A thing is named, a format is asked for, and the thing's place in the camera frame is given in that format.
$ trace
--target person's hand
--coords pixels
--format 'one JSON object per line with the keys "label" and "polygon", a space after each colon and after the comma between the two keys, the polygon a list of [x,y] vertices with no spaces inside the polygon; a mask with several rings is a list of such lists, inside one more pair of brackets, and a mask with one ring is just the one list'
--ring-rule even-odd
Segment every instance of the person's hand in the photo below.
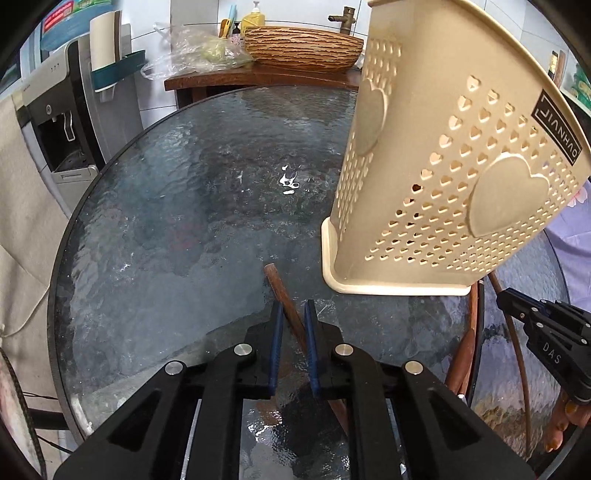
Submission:
{"label": "person's hand", "polygon": [[563,432],[572,423],[585,428],[591,419],[591,405],[580,406],[569,400],[564,390],[560,390],[556,405],[552,411],[550,422],[546,427],[545,449],[546,452],[557,450],[562,445]]}

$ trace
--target faucet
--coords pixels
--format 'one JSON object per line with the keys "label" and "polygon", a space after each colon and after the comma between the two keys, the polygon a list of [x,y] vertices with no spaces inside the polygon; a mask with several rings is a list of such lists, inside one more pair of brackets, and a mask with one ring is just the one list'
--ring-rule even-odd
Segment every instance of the faucet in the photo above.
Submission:
{"label": "faucet", "polygon": [[345,35],[351,35],[351,26],[357,21],[355,20],[355,9],[352,7],[345,7],[342,15],[329,15],[330,22],[341,22],[340,32]]}

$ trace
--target woven basket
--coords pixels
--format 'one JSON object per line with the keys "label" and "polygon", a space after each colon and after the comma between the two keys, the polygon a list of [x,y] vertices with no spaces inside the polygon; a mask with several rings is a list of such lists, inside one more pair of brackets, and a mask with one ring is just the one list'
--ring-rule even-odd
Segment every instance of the woven basket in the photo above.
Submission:
{"label": "woven basket", "polygon": [[263,64],[309,72],[339,72],[351,68],[363,40],[312,28],[250,27],[246,50]]}

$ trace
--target white container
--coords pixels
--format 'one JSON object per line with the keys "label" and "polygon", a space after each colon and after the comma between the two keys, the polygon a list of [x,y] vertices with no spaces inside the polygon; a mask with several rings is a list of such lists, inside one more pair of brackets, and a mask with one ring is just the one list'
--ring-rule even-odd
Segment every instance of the white container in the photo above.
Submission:
{"label": "white container", "polygon": [[344,293],[465,295],[577,193],[589,144],[546,72],[469,1],[369,4],[324,279]]}

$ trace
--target soap dispenser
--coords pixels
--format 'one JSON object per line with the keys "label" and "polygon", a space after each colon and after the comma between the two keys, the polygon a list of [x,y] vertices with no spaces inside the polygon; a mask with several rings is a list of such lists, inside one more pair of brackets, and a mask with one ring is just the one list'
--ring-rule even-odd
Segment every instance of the soap dispenser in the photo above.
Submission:
{"label": "soap dispenser", "polygon": [[246,15],[242,22],[240,23],[240,32],[244,35],[244,32],[249,27],[261,27],[265,24],[265,15],[261,13],[261,10],[258,8],[259,2],[254,0],[255,4],[252,12]]}

